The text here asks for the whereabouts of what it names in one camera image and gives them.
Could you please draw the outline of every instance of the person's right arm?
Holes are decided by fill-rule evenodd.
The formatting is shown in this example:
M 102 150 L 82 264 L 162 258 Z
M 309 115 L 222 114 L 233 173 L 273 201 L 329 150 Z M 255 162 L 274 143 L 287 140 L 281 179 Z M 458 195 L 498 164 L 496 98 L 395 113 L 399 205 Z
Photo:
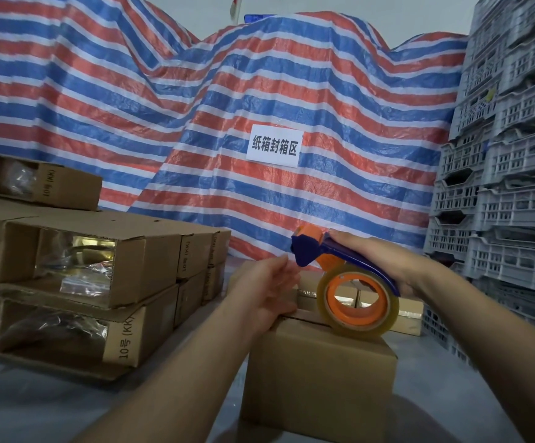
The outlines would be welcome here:
M 535 327 L 440 263 L 377 238 L 333 230 L 331 236 L 387 271 L 402 293 L 430 305 L 524 440 L 535 442 Z

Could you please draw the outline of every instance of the person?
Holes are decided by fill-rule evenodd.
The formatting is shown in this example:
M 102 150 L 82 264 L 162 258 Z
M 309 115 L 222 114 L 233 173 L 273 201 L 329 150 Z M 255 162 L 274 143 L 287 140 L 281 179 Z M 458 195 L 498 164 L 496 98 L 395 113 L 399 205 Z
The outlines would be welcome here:
M 430 305 L 522 437 L 535 442 L 535 327 L 425 256 L 377 238 L 331 236 L 387 271 L 402 294 Z M 74 441 L 204 442 L 253 342 L 295 310 L 283 294 L 299 272 L 286 256 L 250 264 L 183 348 Z

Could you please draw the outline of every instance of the person's left arm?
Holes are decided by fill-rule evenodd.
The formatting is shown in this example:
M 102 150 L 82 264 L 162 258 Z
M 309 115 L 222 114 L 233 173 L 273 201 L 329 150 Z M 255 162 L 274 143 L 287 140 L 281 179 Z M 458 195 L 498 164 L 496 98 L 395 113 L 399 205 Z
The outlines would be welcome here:
M 254 263 L 181 350 L 73 441 L 204 442 L 252 343 L 296 308 L 282 294 L 298 273 L 286 256 Z

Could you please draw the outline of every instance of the roll of tape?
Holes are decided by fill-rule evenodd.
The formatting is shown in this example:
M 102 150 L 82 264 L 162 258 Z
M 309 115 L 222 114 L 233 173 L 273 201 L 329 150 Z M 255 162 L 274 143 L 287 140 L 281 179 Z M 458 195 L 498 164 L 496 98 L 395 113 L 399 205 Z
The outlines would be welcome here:
M 343 283 L 359 281 L 378 294 L 378 300 L 366 308 L 352 308 L 336 299 L 336 289 Z M 399 298 L 378 275 L 353 264 L 339 265 L 323 275 L 316 291 L 319 312 L 331 328 L 341 335 L 369 339 L 390 330 L 399 314 Z

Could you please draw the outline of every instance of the striped tarp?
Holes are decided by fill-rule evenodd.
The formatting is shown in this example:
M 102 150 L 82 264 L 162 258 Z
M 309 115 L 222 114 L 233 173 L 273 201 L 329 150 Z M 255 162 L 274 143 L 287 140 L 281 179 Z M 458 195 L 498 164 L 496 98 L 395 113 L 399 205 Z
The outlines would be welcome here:
M 229 227 L 238 256 L 304 222 L 420 249 L 465 47 L 390 50 L 330 12 L 199 41 L 142 0 L 0 0 L 0 153 L 100 174 L 103 208 Z M 246 160 L 257 123 L 305 132 L 298 168 Z

